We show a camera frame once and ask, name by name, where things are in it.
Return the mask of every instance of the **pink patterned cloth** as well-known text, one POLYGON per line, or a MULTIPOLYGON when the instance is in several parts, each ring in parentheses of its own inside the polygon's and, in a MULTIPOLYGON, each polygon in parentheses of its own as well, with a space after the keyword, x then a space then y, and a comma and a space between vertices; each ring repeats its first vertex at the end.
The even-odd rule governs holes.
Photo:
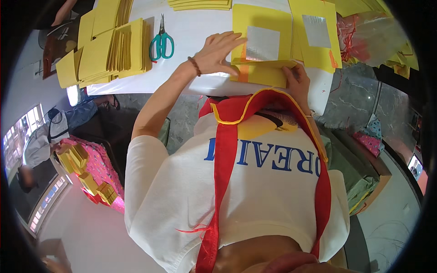
POLYGON ((354 133, 353 137, 362 145, 364 145, 375 157, 378 157, 378 155, 381 153, 379 150, 379 146, 381 144, 380 139, 366 135, 361 131, 354 133))
POLYGON ((70 135, 69 138, 64 138, 61 144, 76 145, 80 143, 85 151, 88 153, 88 162, 86 171, 89 172, 97 185, 103 182, 110 184, 117 192, 118 197, 112 203, 111 208, 122 214, 125 214, 125 190, 121 186, 120 179, 117 172, 112 167, 111 161, 106 153, 106 149, 97 143, 88 142, 86 140, 70 135))

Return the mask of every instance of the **table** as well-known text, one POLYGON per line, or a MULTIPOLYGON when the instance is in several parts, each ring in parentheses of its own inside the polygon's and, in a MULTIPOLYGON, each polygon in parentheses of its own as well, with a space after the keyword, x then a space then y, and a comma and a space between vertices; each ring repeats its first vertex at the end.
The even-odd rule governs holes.
MULTIPOLYGON (((234 0, 233 3, 250 4, 291 12, 287 0, 234 0)), ((138 18, 147 20, 159 32, 160 17, 164 14, 165 30, 174 40, 174 55, 170 59, 159 59, 152 70, 110 83, 93 84, 87 88, 88 95, 153 93, 163 84, 188 56, 193 56, 205 43, 206 37, 214 33, 232 30, 232 9, 227 10, 183 10, 173 11, 166 1, 134 0, 129 21, 138 18)), ((230 62, 231 54, 226 57, 230 62)), ((331 89, 333 74, 315 67, 305 68, 311 79, 308 103, 318 115, 323 115, 331 89)), ((229 80, 226 73, 202 75, 192 80, 182 91, 183 94, 233 96, 255 93, 268 86, 254 83, 240 83, 229 80)))

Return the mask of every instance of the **wall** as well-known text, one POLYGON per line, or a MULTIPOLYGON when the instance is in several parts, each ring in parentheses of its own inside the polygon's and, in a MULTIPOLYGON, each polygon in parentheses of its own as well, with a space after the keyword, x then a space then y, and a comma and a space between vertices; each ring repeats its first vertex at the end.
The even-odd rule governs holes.
POLYGON ((41 61, 43 50, 38 45, 39 31, 33 30, 27 39, 14 73, 10 80, 9 93, 3 105, 1 116, 1 136, 31 108, 41 103, 46 113, 53 106, 70 109, 67 91, 59 86, 58 77, 52 75, 42 80, 42 72, 35 79, 34 63, 41 61))
POLYGON ((60 238, 73 273, 165 273, 129 237, 124 215, 92 203, 78 179, 72 181, 74 186, 45 223, 40 242, 60 238))
POLYGON ((377 260, 385 272, 402 251, 420 213, 413 189, 387 152, 381 159, 392 173, 368 209, 358 214, 370 262, 377 260))

